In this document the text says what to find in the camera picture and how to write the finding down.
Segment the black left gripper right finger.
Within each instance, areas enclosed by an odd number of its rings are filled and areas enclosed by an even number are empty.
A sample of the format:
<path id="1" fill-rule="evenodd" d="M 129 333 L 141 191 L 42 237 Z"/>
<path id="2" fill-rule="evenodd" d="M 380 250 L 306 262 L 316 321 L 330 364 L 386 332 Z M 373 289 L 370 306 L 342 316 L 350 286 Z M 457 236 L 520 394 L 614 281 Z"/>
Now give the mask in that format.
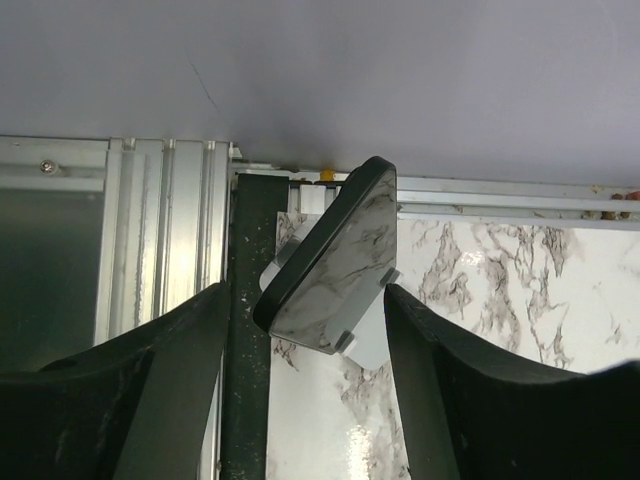
<path id="1" fill-rule="evenodd" d="M 387 338 L 415 479 L 635 479 L 639 365 L 546 366 L 384 294 Z"/>

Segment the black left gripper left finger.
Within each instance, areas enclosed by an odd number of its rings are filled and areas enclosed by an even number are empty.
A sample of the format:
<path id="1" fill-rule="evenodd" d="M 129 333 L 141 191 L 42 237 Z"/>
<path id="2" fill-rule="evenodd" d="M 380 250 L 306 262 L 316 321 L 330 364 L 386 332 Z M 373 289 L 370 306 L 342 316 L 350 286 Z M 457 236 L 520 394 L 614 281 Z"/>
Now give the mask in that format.
<path id="1" fill-rule="evenodd" d="M 2 374 L 2 478 L 196 478 L 229 319 L 215 283 L 89 350 Z"/>

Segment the black smartphone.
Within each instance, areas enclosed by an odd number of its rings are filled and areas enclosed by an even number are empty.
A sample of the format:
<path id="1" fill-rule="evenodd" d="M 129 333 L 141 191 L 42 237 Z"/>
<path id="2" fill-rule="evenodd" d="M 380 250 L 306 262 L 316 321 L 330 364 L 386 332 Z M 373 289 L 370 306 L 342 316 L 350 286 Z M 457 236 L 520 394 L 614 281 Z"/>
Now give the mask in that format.
<path id="1" fill-rule="evenodd" d="M 258 300 L 269 335 L 329 355 L 356 341 L 356 326 L 397 277 L 397 173 L 381 157 L 356 168 Z"/>

